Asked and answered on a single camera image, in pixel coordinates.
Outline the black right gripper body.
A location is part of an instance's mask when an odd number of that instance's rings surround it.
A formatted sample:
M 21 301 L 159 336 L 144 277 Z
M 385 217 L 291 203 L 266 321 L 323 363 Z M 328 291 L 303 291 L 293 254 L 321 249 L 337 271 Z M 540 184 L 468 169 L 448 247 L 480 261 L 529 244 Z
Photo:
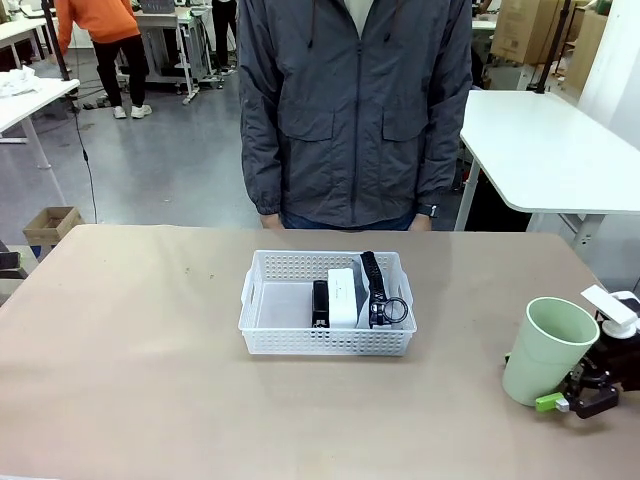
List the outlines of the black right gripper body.
M 595 320 L 599 339 L 567 375 L 567 389 L 599 389 L 619 384 L 623 391 L 639 390 L 639 322 L 631 325 L 632 336 L 624 339 L 605 332 L 608 317 L 597 310 Z

